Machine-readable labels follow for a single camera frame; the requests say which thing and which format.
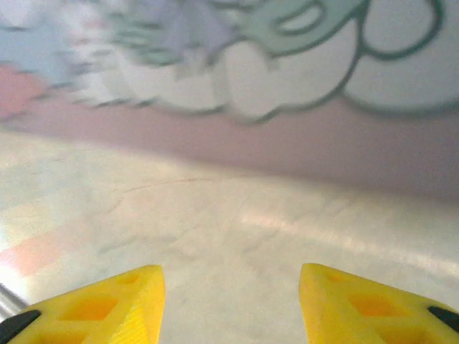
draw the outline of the floor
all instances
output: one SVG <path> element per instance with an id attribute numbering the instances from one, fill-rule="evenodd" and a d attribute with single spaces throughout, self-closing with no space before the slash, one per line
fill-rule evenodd
<path id="1" fill-rule="evenodd" d="M 318 262 L 459 308 L 459 207 L 0 132 L 0 279 L 37 302 L 161 264 L 161 343 L 306 343 Z"/>

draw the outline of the wall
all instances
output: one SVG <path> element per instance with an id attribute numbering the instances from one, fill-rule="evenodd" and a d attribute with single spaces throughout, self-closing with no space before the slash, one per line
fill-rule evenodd
<path id="1" fill-rule="evenodd" d="M 0 15 L 9 128 L 459 196 L 456 0 L 3 0 Z"/>

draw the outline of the black rubber pad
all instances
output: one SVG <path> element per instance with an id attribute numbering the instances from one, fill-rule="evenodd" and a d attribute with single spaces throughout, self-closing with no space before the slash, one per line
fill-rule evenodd
<path id="1" fill-rule="evenodd" d="M 431 306 L 428 308 L 435 317 L 443 321 L 443 323 L 454 331 L 459 333 L 459 314 L 451 312 L 450 310 L 445 310 L 440 307 Z"/>
<path id="2" fill-rule="evenodd" d="M 7 344 L 11 339 L 32 324 L 42 313 L 39 310 L 30 310 L 20 313 L 0 322 L 0 344 Z"/>

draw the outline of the wall mural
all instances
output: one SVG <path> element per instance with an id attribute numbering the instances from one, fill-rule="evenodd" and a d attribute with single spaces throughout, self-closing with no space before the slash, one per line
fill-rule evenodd
<path id="1" fill-rule="evenodd" d="M 392 118 L 459 104 L 458 0 L 0 0 L 0 23 L 6 115 L 56 87 L 250 122 L 333 97 Z"/>

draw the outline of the yellow plastic part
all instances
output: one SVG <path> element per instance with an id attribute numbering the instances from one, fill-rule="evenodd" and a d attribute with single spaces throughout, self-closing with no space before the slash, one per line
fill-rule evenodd
<path id="1" fill-rule="evenodd" d="M 9 344 L 157 344 L 164 290 L 147 266 L 68 292 L 30 306 L 42 315 Z"/>
<path id="2" fill-rule="evenodd" d="M 318 264 L 304 264 L 300 302 L 309 344 L 457 344 L 434 300 Z"/>

